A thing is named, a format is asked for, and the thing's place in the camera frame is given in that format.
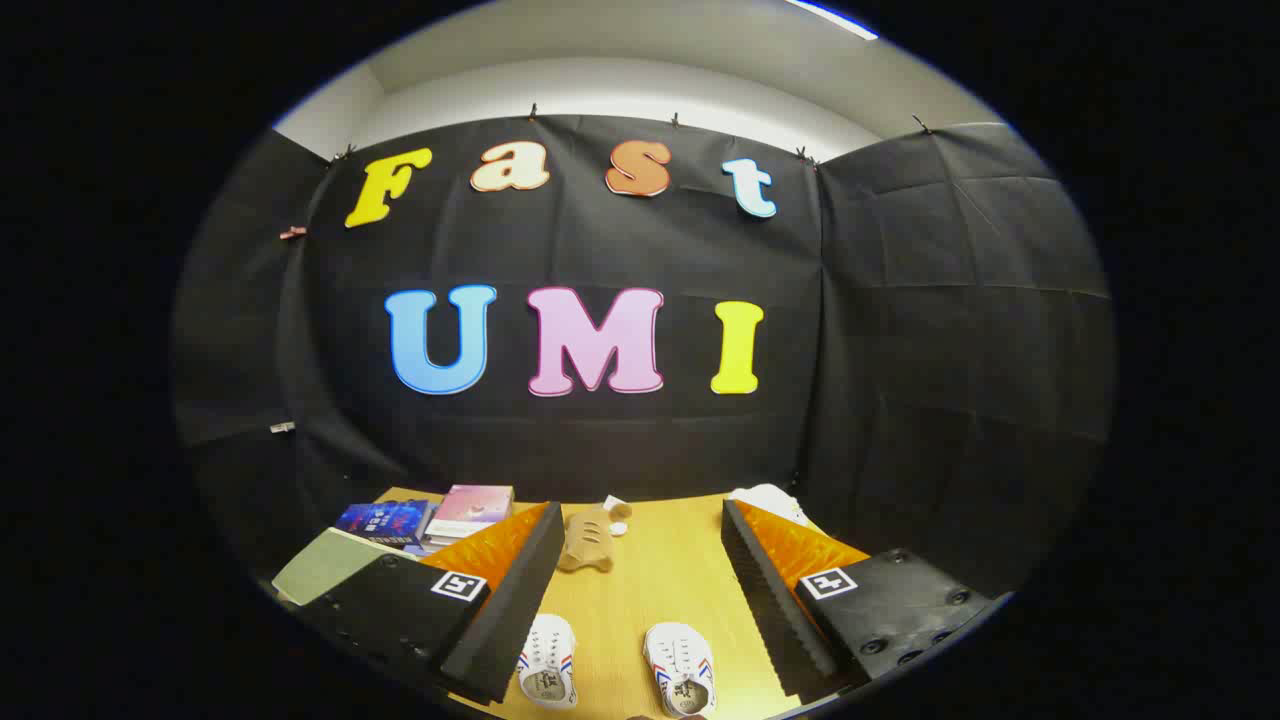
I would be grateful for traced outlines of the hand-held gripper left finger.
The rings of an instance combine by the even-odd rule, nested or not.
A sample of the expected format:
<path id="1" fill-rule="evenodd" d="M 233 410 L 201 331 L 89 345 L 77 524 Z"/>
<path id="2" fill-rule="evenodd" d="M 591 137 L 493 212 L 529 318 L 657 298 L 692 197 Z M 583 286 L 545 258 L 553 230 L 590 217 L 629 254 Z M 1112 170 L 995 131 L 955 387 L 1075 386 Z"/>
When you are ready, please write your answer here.
<path id="1" fill-rule="evenodd" d="M 563 541 L 561 505 L 536 503 L 425 559 L 358 560 L 300 616 L 404 685 L 499 703 Z"/>

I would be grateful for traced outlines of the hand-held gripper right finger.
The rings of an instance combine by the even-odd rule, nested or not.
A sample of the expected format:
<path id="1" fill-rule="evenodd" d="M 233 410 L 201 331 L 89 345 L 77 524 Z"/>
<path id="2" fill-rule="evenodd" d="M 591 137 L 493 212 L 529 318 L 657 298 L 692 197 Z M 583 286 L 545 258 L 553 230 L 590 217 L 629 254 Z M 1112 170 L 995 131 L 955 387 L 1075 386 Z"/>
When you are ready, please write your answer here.
<path id="1" fill-rule="evenodd" d="M 991 611 L 911 550 L 867 553 L 737 498 L 722 543 L 782 689 L 803 701 L 891 682 Z"/>

